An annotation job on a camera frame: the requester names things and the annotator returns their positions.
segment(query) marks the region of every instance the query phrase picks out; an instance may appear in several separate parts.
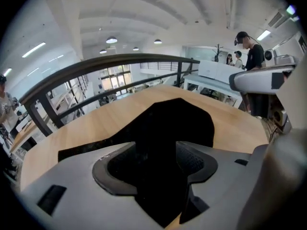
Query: wooden table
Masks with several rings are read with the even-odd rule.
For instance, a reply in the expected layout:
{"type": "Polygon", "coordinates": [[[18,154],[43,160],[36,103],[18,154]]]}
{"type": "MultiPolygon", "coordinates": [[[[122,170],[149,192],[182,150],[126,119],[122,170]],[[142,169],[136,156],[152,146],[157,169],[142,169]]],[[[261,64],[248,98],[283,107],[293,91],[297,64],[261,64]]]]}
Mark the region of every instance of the wooden table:
{"type": "Polygon", "coordinates": [[[260,120],[212,98],[164,84],[106,104],[75,119],[27,152],[21,190],[58,163],[58,151],[111,137],[155,102],[183,98],[207,111],[215,126],[214,148],[252,153],[268,140],[260,120]]]}

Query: window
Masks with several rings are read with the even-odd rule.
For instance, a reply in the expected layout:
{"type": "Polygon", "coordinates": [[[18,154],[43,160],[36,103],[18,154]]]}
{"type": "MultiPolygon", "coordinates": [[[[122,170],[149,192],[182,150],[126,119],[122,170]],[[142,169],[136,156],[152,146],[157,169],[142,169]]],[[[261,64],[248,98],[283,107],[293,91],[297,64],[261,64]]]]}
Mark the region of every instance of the window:
{"type": "Polygon", "coordinates": [[[108,68],[108,70],[109,70],[110,75],[114,75],[114,74],[116,75],[116,74],[123,72],[123,67],[122,66],[110,67],[108,68]]]}
{"type": "Polygon", "coordinates": [[[125,73],[124,74],[125,82],[126,84],[132,83],[131,81],[131,74],[130,73],[125,73]]]}
{"type": "Polygon", "coordinates": [[[123,70],[124,71],[130,71],[129,65],[123,65],[123,70]]]}
{"type": "Polygon", "coordinates": [[[125,85],[125,81],[124,81],[124,76],[123,75],[117,76],[117,80],[118,80],[118,83],[119,83],[120,86],[124,86],[125,85]]]}
{"type": "Polygon", "coordinates": [[[118,88],[117,77],[112,77],[112,78],[111,78],[111,82],[112,82],[112,85],[113,85],[113,89],[118,88]]]}
{"type": "Polygon", "coordinates": [[[109,76],[109,73],[108,73],[107,69],[100,70],[100,77],[101,78],[108,77],[108,76],[109,76]]]}
{"type": "MultiPolygon", "coordinates": [[[[121,86],[125,86],[126,84],[132,83],[131,74],[130,74],[130,66],[123,65],[123,66],[116,66],[110,67],[108,69],[103,69],[99,71],[102,86],[104,91],[110,89],[116,89],[121,86]]],[[[121,95],[127,93],[126,89],[118,91],[116,95],[121,95]]]]}
{"type": "Polygon", "coordinates": [[[105,91],[113,88],[110,78],[102,79],[101,82],[102,82],[102,86],[104,87],[105,91]]]}

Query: black t-shirt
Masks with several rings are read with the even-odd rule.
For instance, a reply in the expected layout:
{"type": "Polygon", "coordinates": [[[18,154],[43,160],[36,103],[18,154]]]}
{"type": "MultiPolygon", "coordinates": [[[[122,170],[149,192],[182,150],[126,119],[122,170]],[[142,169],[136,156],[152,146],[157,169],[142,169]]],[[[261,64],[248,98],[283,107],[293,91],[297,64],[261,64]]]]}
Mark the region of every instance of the black t-shirt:
{"type": "Polygon", "coordinates": [[[262,62],[264,62],[263,49],[259,44],[255,44],[248,52],[248,60],[245,68],[249,71],[254,67],[261,67],[262,62]]]}

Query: black railing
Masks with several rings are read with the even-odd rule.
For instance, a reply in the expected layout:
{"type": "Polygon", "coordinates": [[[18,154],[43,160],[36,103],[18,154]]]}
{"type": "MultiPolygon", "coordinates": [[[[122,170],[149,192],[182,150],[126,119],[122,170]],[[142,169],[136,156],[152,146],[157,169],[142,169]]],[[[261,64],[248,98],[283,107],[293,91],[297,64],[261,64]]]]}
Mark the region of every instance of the black railing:
{"type": "Polygon", "coordinates": [[[178,63],[177,62],[147,62],[140,64],[141,69],[157,69],[157,70],[168,70],[168,71],[177,71],[178,63]]]}
{"type": "Polygon", "coordinates": [[[182,74],[197,71],[197,70],[192,70],[193,63],[199,64],[200,62],[198,60],[193,60],[189,58],[167,56],[167,55],[156,55],[156,54],[124,54],[124,55],[111,55],[111,56],[94,58],[66,67],[48,76],[47,78],[43,79],[38,84],[36,84],[33,88],[31,88],[23,97],[21,97],[19,102],[24,105],[29,115],[31,116],[32,120],[35,122],[37,127],[42,131],[42,133],[45,136],[48,136],[52,133],[52,131],[44,122],[43,118],[39,115],[35,107],[36,100],[39,100],[39,102],[42,104],[43,108],[45,109],[46,113],[50,117],[51,121],[55,124],[55,126],[57,128],[60,128],[64,126],[62,118],[64,118],[65,116],[79,109],[83,112],[82,107],[96,100],[102,99],[105,96],[109,96],[118,91],[121,91],[123,89],[131,88],[136,85],[140,85],[146,82],[151,82],[171,76],[177,76],[175,86],[179,87],[182,74]],[[77,84],[81,88],[82,93],[85,96],[84,91],[86,90],[86,86],[88,83],[88,79],[86,76],[87,73],[106,69],[109,67],[127,65],[127,64],[147,63],[147,65],[149,65],[149,63],[151,62],[171,63],[171,65],[176,66],[177,72],[133,82],[118,87],[116,89],[105,91],[88,99],[85,99],[82,102],[77,101],[77,98],[74,95],[75,93],[73,92],[70,84],[70,80],[77,78],[78,79],[77,84]],[[182,63],[189,63],[190,64],[189,70],[182,71],[182,63]],[[70,106],[66,111],[58,114],[57,110],[54,109],[52,102],[50,101],[48,92],[50,92],[52,89],[58,87],[59,85],[65,82],[69,83],[69,86],[71,88],[71,93],[73,94],[73,98],[76,100],[76,105],[70,106]]]}

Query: metal handrail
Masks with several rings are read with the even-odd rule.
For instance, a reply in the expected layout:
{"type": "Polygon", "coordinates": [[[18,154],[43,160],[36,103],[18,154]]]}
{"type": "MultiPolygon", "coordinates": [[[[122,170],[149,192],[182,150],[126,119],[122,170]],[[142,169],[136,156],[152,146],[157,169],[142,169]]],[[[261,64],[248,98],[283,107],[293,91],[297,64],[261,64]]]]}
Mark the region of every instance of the metal handrail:
{"type": "Polygon", "coordinates": [[[24,107],[28,111],[29,115],[31,116],[33,122],[37,125],[37,127],[42,131],[42,133],[45,136],[48,136],[52,133],[52,131],[44,123],[38,111],[36,110],[35,108],[36,100],[40,101],[40,103],[42,104],[43,108],[45,109],[46,113],[48,114],[52,122],[55,124],[55,126],[57,128],[61,128],[62,126],[64,126],[64,123],[62,122],[61,119],[64,118],[65,116],[69,115],[70,113],[75,112],[78,109],[80,109],[81,112],[84,114],[82,107],[84,107],[85,105],[88,105],[98,99],[101,99],[110,94],[114,94],[123,89],[131,88],[139,84],[143,84],[146,82],[151,82],[154,80],[158,80],[158,79],[162,79],[162,78],[166,78],[170,76],[175,76],[175,75],[177,76],[176,86],[179,87],[182,74],[191,73],[193,71],[196,71],[196,70],[191,70],[192,69],[191,66],[193,63],[199,64],[200,62],[197,60],[189,59],[189,58],[167,56],[167,55],[156,55],[156,54],[124,54],[124,55],[111,55],[111,56],[105,56],[105,57],[100,57],[100,58],[94,58],[94,59],[82,61],[72,66],[66,67],[48,76],[47,78],[43,79],[38,84],[36,84],[33,88],[31,88],[19,101],[21,104],[24,105],[24,107]],[[78,78],[79,87],[81,88],[81,91],[85,97],[84,89],[82,88],[82,83],[80,82],[80,81],[83,82],[85,89],[86,89],[88,79],[86,75],[83,76],[84,74],[87,74],[93,71],[97,71],[97,70],[101,70],[101,69],[106,69],[106,68],[113,67],[113,66],[143,63],[143,62],[147,62],[147,63],[148,62],[177,62],[178,63],[177,72],[162,75],[159,77],[141,80],[138,82],[133,82],[133,83],[130,83],[124,86],[120,86],[116,89],[105,91],[101,94],[85,99],[82,102],[79,102],[79,100],[77,100],[74,94],[74,90],[70,83],[71,79],[78,78]],[[182,63],[190,63],[190,67],[189,67],[190,70],[182,71],[182,63]],[[52,105],[51,99],[47,93],[65,82],[69,83],[70,91],[74,95],[76,105],[69,107],[64,112],[58,114],[57,110],[55,110],[54,106],[52,105]]]}
{"type": "Polygon", "coordinates": [[[48,92],[59,85],[71,79],[77,78],[81,75],[115,67],[119,65],[143,63],[143,62],[181,62],[181,63],[196,63],[198,60],[193,60],[184,57],[158,55],[158,54],[118,54],[111,56],[104,56],[81,61],[69,67],[63,68],[45,79],[41,80],[38,84],[27,91],[19,100],[21,104],[28,101],[36,101],[42,92],[48,92]]]}
{"type": "MultiPolygon", "coordinates": [[[[198,70],[183,71],[183,72],[181,72],[181,74],[183,74],[183,73],[191,73],[191,72],[194,72],[194,71],[198,71],[198,70]]],[[[162,79],[162,78],[167,78],[167,77],[171,77],[171,76],[176,76],[176,75],[177,75],[177,72],[166,74],[166,75],[162,75],[162,76],[159,76],[159,77],[144,79],[144,80],[140,80],[140,81],[137,81],[137,82],[126,84],[126,85],[118,87],[116,89],[112,89],[112,90],[105,91],[103,93],[94,95],[91,98],[88,98],[88,99],[86,99],[86,100],[84,100],[82,102],[79,102],[77,105],[74,105],[73,107],[65,110],[62,113],[60,113],[59,114],[59,118],[61,119],[61,118],[65,117],[65,116],[73,113],[77,109],[80,109],[80,108],[82,108],[82,107],[84,107],[84,106],[86,106],[86,105],[88,105],[88,104],[90,104],[90,103],[92,103],[94,101],[97,101],[99,99],[102,99],[105,96],[108,96],[108,95],[111,95],[111,94],[115,94],[116,92],[121,91],[123,89],[131,88],[131,87],[143,84],[143,83],[147,83],[147,82],[151,82],[151,81],[154,81],[154,80],[158,80],[158,79],[162,79]]]]}

